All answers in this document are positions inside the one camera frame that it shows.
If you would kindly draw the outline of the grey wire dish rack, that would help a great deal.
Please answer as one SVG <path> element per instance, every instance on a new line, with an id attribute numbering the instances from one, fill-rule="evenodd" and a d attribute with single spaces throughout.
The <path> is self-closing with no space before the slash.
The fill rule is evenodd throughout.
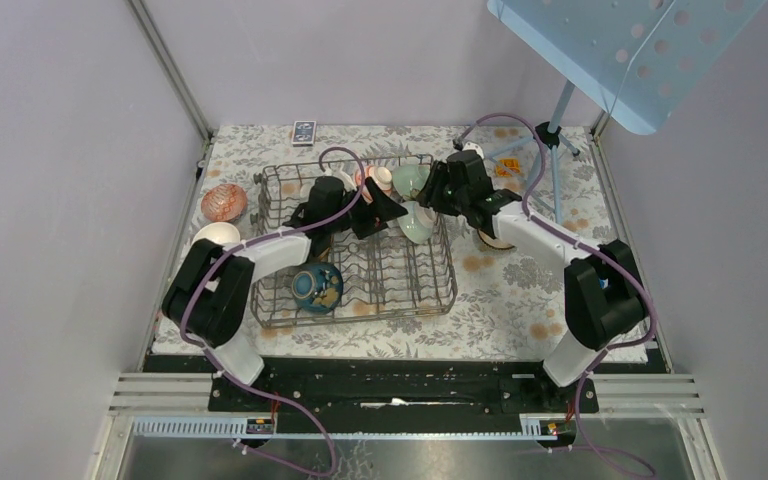
<path id="1" fill-rule="evenodd" d="M 257 233 L 275 230 L 307 200 L 316 178 L 331 170 L 349 175 L 359 171 L 351 159 L 337 159 L 318 166 L 314 162 L 266 166 L 254 176 L 260 188 L 258 210 L 251 216 Z M 456 274 L 445 220 L 437 214 L 432 237 L 423 244 L 411 242 L 397 220 L 366 239 L 350 230 L 332 236 L 326 263 L 334 264 L 344 280 L 340 305 L 327 314 L 300 309 L 291 293 L 297 270 L 285 268 L 254 284 L 250 310 L 265 328 L 310 326 L 448 312 L 457 294 Z"/>

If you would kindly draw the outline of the green dotted white bowl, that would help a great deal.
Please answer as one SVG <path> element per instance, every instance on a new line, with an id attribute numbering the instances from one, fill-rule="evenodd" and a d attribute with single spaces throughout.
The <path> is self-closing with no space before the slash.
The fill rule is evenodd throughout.
<path id="1" fill-rule="evenodd" d="M 402 233 L 415 244 L 427 242 L 433 235 L 437 214 L 416 201 L 406 201 L 401 206 L 407 211 L 406 215 L 397 219 Z"/>

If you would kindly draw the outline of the black patterned bowl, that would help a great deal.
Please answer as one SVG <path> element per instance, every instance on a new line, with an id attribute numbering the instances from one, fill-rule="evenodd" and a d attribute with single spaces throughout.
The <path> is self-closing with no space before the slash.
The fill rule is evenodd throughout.
<path id="1" fill-rule="evenodd" d="M 515 248 L 513 244 L 496 239 L 481 230 L 478 230 L 477 233 L 480 241 L 484 245 L 486 245 L 488 248 L 499 250 L 499 251 L 507 251 Z"/>

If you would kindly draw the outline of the blue white zigzag bowl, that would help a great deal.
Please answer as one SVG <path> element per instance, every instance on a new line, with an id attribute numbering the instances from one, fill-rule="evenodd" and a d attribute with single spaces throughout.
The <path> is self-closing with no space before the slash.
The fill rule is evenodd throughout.
<path id="1" fill-rule="evenodd" d="M 239 185 L 223 183 L 203 196 L 201 213 L 210 222 L 233 222 L 248 206 L 247 192 Z"/>

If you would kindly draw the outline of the orange bowl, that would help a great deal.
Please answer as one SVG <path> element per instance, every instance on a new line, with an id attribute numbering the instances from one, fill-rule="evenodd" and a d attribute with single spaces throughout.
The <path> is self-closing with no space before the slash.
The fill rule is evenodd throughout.
<path id="1" fill-rule="evenodd" d="M 190 245 L 208 240 L 217 245 L 237 244 L 242 237 L 237 227 L 228 222 L 213 222 L 202 227 L 192 238 Z"/>

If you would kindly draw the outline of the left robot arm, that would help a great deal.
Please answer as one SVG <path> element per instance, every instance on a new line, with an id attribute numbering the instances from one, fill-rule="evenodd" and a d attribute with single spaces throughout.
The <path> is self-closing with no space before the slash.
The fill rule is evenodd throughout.
<path id="1" fill-rule="evenodd" d="M 235 378 L 232 398 L 248 411 L 269 401 L 270 385 L 259 377 L 264 360 L 241 332 L 249 290 L 259 280 L 287 268 L 302 276 L 295 298 L 316 313 L 336 309 L 344 296 L 340 271 L 322 261 L 335 234 L 351 230 L 364 239 L 407 215 L 372 179 L 347 190 L 334 176 L 315 179 L 306 201 L 272 233 L 221 244 L 192 244 L 168 288 L 161 312 L 182 339 L 202 348 L 227 378 Z"/>

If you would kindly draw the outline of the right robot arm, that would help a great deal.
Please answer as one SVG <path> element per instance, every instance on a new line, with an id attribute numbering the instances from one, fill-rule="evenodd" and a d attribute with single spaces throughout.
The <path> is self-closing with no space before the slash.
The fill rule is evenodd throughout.
<path id="1" fill-rule="evenodd" d="M 543 410 L 557 412 L 567 405 L 572 384 L 605 352 L 618 348 L 617 337 L 644 320 L 656 322 L 626 243 L 596 246 L 531 210 L 524 197 L 495 188 L 476 151 L 457 151 L 433 162 L 417 200 L 439 214 L 464 217 L 469 226 L 542 261 L 561 277 L 567 331 L 543 360 L 543 378 L 533 386 Z"/>

